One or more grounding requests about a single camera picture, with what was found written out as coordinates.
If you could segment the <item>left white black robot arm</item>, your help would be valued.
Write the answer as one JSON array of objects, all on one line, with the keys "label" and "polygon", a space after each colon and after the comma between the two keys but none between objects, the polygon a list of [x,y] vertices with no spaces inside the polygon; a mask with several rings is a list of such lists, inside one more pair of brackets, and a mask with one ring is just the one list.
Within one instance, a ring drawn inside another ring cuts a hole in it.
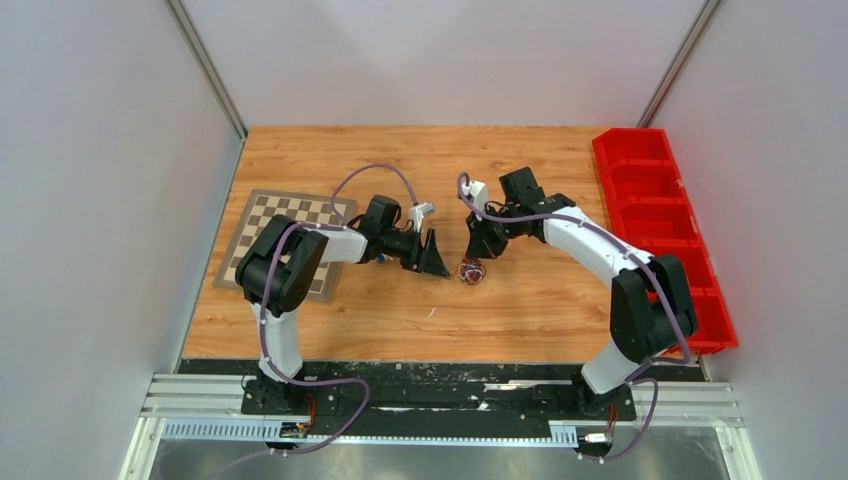
[{"label": "left white black robot arm", "polygon": [[397,226],[401,207],[374,196],[364,214],[344,225],[298,222],[274,216],[236,268],[236,282],[254,313],[259,335],[259,373],[250,395],[282,414],[300,410],[306,382],[299,372],[298,313],[323,263],[365,264],[388,256],[402,269],[440,278],[450,275],[436,232],[421,228],[429,204],[416,204],[409,226]]}]

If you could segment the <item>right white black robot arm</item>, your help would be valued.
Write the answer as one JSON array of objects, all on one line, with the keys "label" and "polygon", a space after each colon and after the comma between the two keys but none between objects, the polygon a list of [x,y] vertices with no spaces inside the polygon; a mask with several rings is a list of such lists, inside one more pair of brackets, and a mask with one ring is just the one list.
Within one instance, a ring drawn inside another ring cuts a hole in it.
[{"label": "right white black robot arm", "polygon": [[497,259],[511,240],[533,237],[569,255],[610,292],[610,339],[572,378],[571,403],[577,413],[589,418],[601,414],[613,393],[673,348],[680,348],[681,363],[690,360],[688,340],[699,324],[677,256],[654,255],[620,239],[569,197],[546,194],[528,167],[501,176],[499,182],[504,201],[495,206],[485,183],[467,173],[458,176],[457,195],[470,210],[467,260]]}]

